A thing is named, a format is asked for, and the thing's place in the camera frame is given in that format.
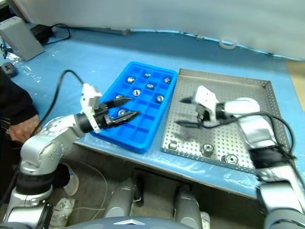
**blue table surface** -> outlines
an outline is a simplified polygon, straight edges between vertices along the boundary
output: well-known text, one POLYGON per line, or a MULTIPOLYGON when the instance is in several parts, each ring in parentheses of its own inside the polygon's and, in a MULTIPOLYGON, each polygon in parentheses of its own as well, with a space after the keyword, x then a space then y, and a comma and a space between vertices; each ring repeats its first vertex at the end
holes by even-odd
MULTIPOLYGON (((58 30, 57 36, 64 36, 58 30)), ((72 38, 45 46, 45 52, 28 62, 10 54, 9 60, 18 68, 13 81, 33 98, 40 117, 50 106, 60 73, 76 71, 82 79, 96 85, 102 93, 114 82, 131 61, 142 62, 179 71, 180 68, 231 74, 272 82, 282 117, 294 130, 296 162, 305 176, 305 113, 299 104, 285 61, 248 49, 225 50, 214 41, 197 41, 193 37, 173 33, 133 33, 130 36, 72 30, 72 38)), ((63 81, 58 101, 47 121, 61 115, 79 113, 81 85, 72 76, 63 81)), ((161 143, 169 105, 159 125, 150 150, 144 154, 93 137, 77 143, 142 165, 176 174, 186 179, 255 197, 257 181, 252 174, 162 153, 161 143)))

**perforated metal tray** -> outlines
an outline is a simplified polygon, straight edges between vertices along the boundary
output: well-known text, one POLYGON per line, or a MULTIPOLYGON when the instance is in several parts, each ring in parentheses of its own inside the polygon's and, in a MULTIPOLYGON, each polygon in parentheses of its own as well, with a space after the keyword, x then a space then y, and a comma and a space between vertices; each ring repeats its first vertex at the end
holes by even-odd
MULTIPOLYGON (((192 96, 199 85, 204 85, 214 92, 220 102, 239 97, 250 97, 260 104, 262 111, 281 116, 270 81, 181 69, 166 123, 162 151, 249 173, 253 172, 254 167, 237 124, 215 129, 192 129, 174 123, 176 120, 196 122, 195 106, 179 101, 192 96), (176 143, 176 149, 174 149, 175 147, 169 148, 170 143, 172 146, 176 143), (201 152, 203 144, 214 146, 214 153, 211 157, 203 156, 201 152), (237 156, 237 165, 221 161, 223 156, 228 154, 237 156)), ((287 147, 288 139, 285 128, 279 121, 275 121, 275 132, 281 143, 287 147)))

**black sleeve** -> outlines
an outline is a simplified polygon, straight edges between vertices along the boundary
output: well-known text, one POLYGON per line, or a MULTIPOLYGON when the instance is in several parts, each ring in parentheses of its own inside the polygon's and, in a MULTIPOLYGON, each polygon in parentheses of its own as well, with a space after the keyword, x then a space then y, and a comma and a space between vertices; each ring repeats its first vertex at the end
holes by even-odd
POLYGON ((15 125, 36 114, 30 95, 0 69, 0 116, 9 118, 10 124, 15 125))

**shoe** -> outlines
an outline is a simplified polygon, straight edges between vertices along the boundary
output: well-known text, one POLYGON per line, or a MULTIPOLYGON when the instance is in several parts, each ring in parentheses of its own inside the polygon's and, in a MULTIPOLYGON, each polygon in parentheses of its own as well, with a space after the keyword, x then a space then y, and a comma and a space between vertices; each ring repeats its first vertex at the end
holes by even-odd
POLYGON ((78 176, 73 172, 70 165, 63 163, 66 167, 68 167, 70 172, 70 180, 66 186, 63 187, 65 192, 69 197, 74 196, 80 186, 80 180, 78 176))
POLYGON ((72 213, 75 200, 72 198, 62 198, 53 208, 49 229, 64 229, 67 225, 68 217, 72 213))
POLYGON ((210 219, 209 213, 201 211, 200 216, 201 216, 202 228, 210 229, 211 228, 211 219, 210 219))

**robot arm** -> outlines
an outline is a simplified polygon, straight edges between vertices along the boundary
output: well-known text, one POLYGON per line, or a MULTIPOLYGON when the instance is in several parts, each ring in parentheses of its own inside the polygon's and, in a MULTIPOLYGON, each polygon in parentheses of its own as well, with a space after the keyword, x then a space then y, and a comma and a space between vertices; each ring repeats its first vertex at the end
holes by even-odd
POLYGON ((47 227, 52 206, 45 199, 52 193, 53 173, 63 154, 85 133, 119 126, 139 113, 127 112, 112 118, 108 109, 122 106, 131 98, 121 97, 99 104, 100 98, 101 93, 95 87, 84 83, 82 111, 52 119, 39 134, 24 143, 16 187, 11 193, 4 222, 19 222, 32 229, 47 227))
POLYGON ((302 225, 303 228, 305 225, 303 189, 298 184, 294 168, 285 158, 272 127, 261 115, 241 117, 259 112, 260 106, 257 101, 252 98, 238 98, 220 103, 213 92, 204 86, 199 86, 193 97, 182 99, 181 102, 194 104, 197 111, 198 123, 176 122, 184 127, 209 128, 204 125, 205 121, 220 126, 227 120, 240 117, 235 120, 238 122, 253 161, 255 175, 261 182, 257 187, 257 197, 262 212, 268 215, 265 228, 272 228, 275 225, 280 228, 278 225, 280 222, 289 222, 287 228, 294 228, 297 225, 302 225))

